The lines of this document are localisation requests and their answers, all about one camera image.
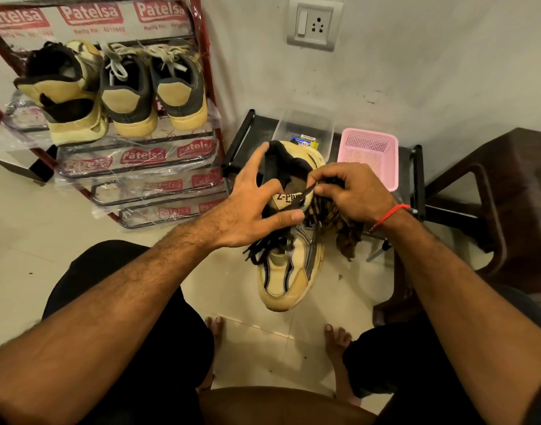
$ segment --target shoe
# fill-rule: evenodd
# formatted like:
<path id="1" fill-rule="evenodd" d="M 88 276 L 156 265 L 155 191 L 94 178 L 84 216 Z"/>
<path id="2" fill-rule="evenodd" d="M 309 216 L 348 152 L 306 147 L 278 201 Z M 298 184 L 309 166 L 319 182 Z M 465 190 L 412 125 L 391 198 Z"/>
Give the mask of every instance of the shoe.
<path id="1" fill-rule="evenodd" d="M 101 43 L 104 62 L 100 96 L 105 110 L 123 137 L 146 137 L 158 124 L 150 68 L 143 49 Z"/>
<path id="2" fill-rule="evenodd" d="M 148 46 L 153 88 L 177 130 L 200 128 L 207 121 L 200 54 L 185 40 Z"/>
<path id="3" fill-rule="evenodd" d="M 293 201 L 305 194 L 297 207 L 306 214 L 301 224 L 274 231 L 247 249 L 247 259 L 259 267 L 262 302 L 274 312 L 285 312 L 304 298 L 323 263 L 321 224 L 312 211 L 313 188 L 305 191 L 305 185 L 309 172 L 325 161 L 316 149 L 276 140 L 270 142 L 264 164 L 262 183 L 278 179 L 285 194 L 272 197 L 263 217 L 293 210 Z"/>
<path id="4" fill-rule="evenodd" d="M 107 132 L 107 115 L 97 99 L 103 59 L 84 41 L 46 42 L 26 62 L 15 87 L 40 106 L 56 145 L 93 142 Z"/>

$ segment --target shoe on rack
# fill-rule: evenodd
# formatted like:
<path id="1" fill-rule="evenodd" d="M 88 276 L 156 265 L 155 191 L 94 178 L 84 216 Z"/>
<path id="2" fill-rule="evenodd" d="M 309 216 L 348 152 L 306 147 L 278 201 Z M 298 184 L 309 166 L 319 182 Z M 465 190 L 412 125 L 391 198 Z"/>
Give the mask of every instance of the shoe on rack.
<path id="1" fill-rule="evenodd" d="M 42 108 L 55 144 L 93 142 L 107 132 L 97 98 L 102 62 L 88 42 L 46 42 L 28 57 L 24 77 L 15 79 L 15 87 Z"/>
<path id="2" fill-rule="evenodd" d="M 207 121 L 207 103 L 198 51 L 181 38 L 168 45 L 148 46 L 146 51 L 152 57 L 154 90 L 174 128 L 200 128 Z"/>
<path id="3" fill-rule="evenodd" d="M 100 94 L 105 110 L 123 137 L 145 137 L 158 124 L 150 69 L 140 48 L 101 43 L 104 62 Z"/>
<path id="4" fill-rule="evenodd" d="M 272 197 L 263 210 L 263 217 L 293 210 L 293 202 L 305 194 L 296 207 L 306 214 L 301 224 L 273 231 L 247 249 L 247 259 L 259 267 L 262 302 L 274 312 L 285 312 L 304 298 L 323 263 L 321 224 L 312 208 L 313 188 L 306 191 L 305 185 L 309 172 L 325 165 L 325 161 L 316 149 L 271 141 L 264 164 L 262 183 L 278 179 L 285 194 Z"/>

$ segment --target electrical outlet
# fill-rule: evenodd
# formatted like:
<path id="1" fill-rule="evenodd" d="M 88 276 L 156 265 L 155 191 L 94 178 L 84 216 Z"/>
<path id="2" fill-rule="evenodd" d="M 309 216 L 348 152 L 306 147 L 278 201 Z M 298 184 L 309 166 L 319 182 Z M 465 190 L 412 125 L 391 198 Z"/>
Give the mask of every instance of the electrical outlet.
<path id="1" fill-rule="evenodd" d="M 342 1 L 290 0 L 288 44 L 333 51 L 342 11 Z"/>

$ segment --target red bracelet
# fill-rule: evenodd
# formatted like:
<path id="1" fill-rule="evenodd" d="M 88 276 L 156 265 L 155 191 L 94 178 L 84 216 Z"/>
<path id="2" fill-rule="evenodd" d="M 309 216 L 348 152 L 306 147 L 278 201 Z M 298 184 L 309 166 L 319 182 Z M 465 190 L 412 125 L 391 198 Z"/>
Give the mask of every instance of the red bracelet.
<path id="1" fill-rule="evenodd" d="M 375 229 L 379 228 L 379 225 L 382 224 L 384 221 L 386 221 L 389 217 L 391 217 L 394 213 L 396 213 L 396 211 L 402 209 L 402 208 L 405 208 L 405 209 L 409 209 L 411 208 L 409 205 L 407 204 L 399 204 L 398 206 L 394 206 L 393 208 L 391 208 L 383 217 L 381 217 L 376 224 L 374 224 L 371 228 L 369 228 L 369 232 L 373 232 Z"/>

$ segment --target person's left hand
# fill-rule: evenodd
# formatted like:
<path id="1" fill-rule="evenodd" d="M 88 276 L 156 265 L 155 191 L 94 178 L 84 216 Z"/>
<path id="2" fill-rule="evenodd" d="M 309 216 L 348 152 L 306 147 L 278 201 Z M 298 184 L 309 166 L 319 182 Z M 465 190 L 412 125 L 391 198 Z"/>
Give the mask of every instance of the person's left hand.
<path id="1" fill-rule="evenodd" d="M 247 246 L 276 229 L 296 225 L 304 220 L 302 210 L 279 212 L 269 218 L 262 218 L 262 209 L 271 197 L 284 193 L 278 179 L 257 186 L 259 165 L 268 148 L 266 142 L 254 151 L 237 175 L 229 198 L 198 219 L 197 222 L 203 224 L 205 232 L 211 236 L 209 241 L 214 249 Z"/>

